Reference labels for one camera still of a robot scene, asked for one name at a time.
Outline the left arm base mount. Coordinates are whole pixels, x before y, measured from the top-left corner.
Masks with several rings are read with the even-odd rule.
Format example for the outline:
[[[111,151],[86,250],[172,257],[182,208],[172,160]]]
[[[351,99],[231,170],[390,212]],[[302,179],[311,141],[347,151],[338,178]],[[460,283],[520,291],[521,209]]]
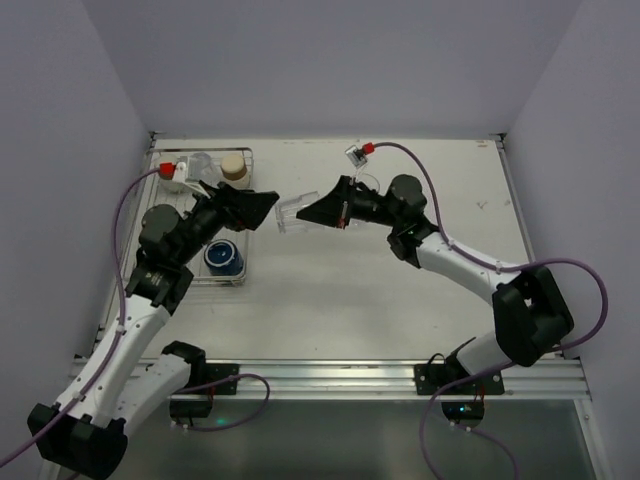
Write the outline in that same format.
[[[214,381],[223,380],[239,373],[239,365],[233,363],[209,364],[202,363],[192,369],[186,388],[201,386]],[[195,419],[208,417],[213,410],[214,396],[235,395],[237,380],[221,384],[217,387],[200,389],[190,393],[190,399],[174,400],[169,403],[169,415],[172,420],[179,423],[194,425]]]

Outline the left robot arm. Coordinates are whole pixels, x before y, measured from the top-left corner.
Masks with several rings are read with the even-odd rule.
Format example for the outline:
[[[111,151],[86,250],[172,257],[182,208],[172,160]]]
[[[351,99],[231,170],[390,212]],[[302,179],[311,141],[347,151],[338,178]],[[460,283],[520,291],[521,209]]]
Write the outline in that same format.
[[[279,196],[202,184],[190,211],[169,204],[147,210],[136,263],[118,287],[120,307],[75,380],[50,406],[38,404],[28,427],[41,456],[90,479],[106,479],[122,461],[129,438],[174,393],[210,391],[206,355],[173,342],[137,383],[129,378],[150,341],[168,323],[194,275],[189,262],[222,229],[256,230]]]

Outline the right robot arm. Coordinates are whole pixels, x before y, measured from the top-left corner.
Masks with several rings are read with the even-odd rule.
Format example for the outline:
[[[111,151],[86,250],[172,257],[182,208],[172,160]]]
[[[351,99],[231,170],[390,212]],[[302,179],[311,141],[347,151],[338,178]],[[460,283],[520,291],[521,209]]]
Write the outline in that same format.
[[[391,251],[415,268],[439,274],[491,306],[494,328],[430,364],[427,381],[441,387],[491,367],[513,363],[530,367],[574,328],[574,321],[551,271],[544,266],[500,267],[486,257],[475,263],[447,244],[425,215],[427,199],[419,180],[402,174],[379,194],[342,176],[324,197],[301,208],[298,219],[346,228],[351,220],[390,227]]]

